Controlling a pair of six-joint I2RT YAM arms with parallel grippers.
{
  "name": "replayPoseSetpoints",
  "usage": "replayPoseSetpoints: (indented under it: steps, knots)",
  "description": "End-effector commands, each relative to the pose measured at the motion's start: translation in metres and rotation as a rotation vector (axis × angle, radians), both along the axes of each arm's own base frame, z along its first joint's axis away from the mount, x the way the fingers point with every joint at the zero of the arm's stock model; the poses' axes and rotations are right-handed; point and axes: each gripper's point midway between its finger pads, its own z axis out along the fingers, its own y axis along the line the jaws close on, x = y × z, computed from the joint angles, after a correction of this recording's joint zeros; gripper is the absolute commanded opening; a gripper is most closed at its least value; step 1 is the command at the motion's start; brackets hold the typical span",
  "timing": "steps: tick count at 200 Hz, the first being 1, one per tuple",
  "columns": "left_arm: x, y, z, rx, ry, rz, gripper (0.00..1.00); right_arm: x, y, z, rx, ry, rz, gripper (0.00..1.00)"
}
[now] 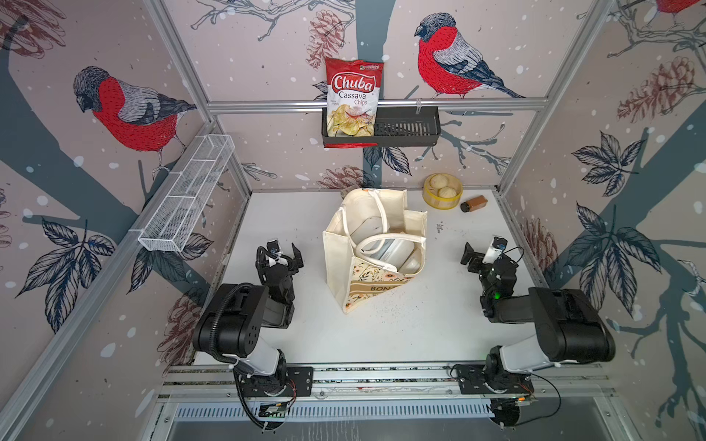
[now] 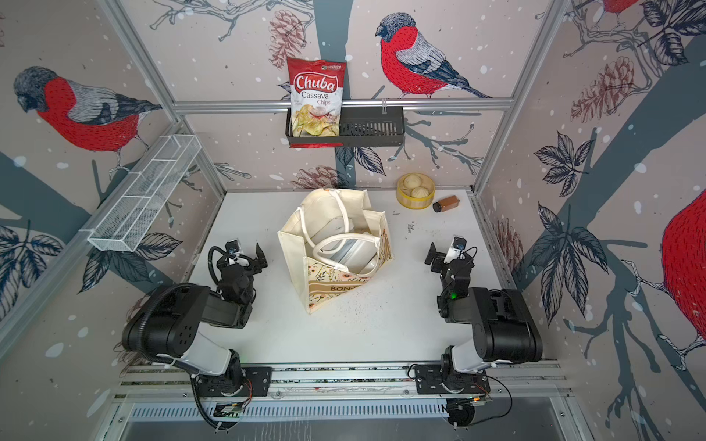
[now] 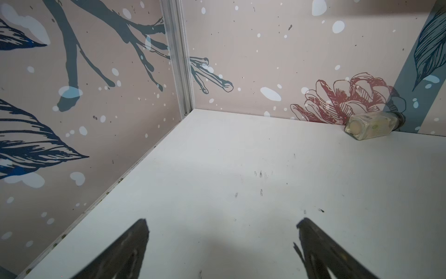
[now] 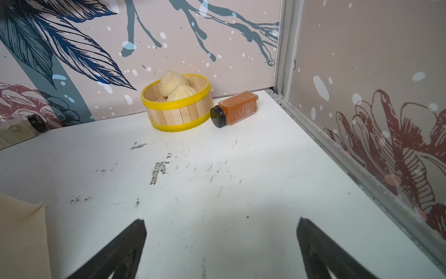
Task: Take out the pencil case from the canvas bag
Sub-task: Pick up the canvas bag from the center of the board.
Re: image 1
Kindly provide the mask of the cream canvas tote bag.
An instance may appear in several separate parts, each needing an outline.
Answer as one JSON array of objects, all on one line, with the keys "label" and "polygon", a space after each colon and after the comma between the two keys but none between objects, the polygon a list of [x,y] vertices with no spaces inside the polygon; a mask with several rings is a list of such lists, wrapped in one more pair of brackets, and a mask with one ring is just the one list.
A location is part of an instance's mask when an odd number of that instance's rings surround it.
[{"label": "cream canvas tote bag", "polygon": [[323,232],[327,286],[345,313],[400,288],[427,262],[428,213],[405,190],[353,189]]}]

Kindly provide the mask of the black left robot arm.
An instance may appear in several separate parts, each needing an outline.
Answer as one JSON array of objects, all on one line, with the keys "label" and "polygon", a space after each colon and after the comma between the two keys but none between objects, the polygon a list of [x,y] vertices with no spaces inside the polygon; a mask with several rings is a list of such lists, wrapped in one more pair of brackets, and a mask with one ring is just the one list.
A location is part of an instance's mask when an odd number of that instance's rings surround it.
[{"label": "black left robot arm", "polygon": [[286,356],[260,337],[264,328],[287,329],[295,312],[293,277],[304,267],[296,245],[285,255],[277,240],[256,251],[258,283],[224,283],[195,326],[197,352],[231,367],[235,385],[247,398],[293,398],[296,380]]}]

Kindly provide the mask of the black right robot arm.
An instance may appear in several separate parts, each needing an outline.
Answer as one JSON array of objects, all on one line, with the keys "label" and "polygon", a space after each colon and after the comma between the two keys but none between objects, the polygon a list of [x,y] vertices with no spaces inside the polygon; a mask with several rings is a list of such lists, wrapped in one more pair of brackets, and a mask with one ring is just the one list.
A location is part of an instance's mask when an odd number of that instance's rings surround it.
[{"label": "black right robot arm", "polygon": [[530,374],[555,365],[609,362],[615,341],[581,290],[531,287],[516,295],[518,262],[507,253],[507,241],[496,237],[485,253],[464,245],[461,264],[478,275],[480,305],[490,323],[534,326],[534,335],[512,345],[493,347],[485,367],[475,372],[496,393],[530,389]]}]

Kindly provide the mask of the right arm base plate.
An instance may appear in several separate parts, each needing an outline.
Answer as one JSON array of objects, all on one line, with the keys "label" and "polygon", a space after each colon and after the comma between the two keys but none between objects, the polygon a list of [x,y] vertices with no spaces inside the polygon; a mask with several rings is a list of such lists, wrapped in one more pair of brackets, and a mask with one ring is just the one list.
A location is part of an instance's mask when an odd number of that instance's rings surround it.
[{"label": "right arm base plate", "polygon": [[529,375],[491,370],[480,364],[454,364],[449,369],[461,395],[509,394],[525,396],[534,393]]}]

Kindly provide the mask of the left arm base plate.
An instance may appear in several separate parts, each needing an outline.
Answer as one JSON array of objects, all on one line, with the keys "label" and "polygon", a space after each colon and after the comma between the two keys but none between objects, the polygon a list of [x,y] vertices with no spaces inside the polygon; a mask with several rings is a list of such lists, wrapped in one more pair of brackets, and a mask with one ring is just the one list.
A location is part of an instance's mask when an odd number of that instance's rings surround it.
[{"label": "left arm base plate", "polygon": [[278,369],[272,376],[244,376],[235,370],[233,376],[245,398],[290,399],[311,395],[314,369],[287,367]]}]

